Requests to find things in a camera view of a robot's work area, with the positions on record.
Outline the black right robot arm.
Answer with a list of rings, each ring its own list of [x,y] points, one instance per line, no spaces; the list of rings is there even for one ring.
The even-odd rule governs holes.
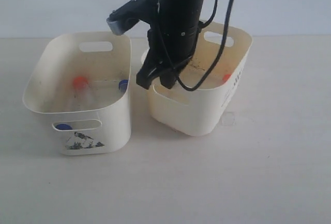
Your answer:
[[[183,89],[193,92],[211,74],[225,49],[234,0],[228,1],[223,38],[213,63],[193,87],[186,86],[179,77],[193,58],[201,30],[211,24],[216,14],[212,12],[206,22],[200,21],[203,2],[204,0],[157,0],[152,5],[152,22],[147,32],[149,50],[136,75],[137,85],[149,89],[153,80],[159,78],[161,84],[168,89],[178,82]]]

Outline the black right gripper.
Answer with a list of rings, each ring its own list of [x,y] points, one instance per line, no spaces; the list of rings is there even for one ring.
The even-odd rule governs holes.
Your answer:
[[[177,78],[192,59],[201,32],[199,26],[181,32],[162,34],[159,26],[147,32],[149,49],[141,69],[136,75],[136,84],[149,89],[153,80],[159,78],[161,85],[173,88]]]

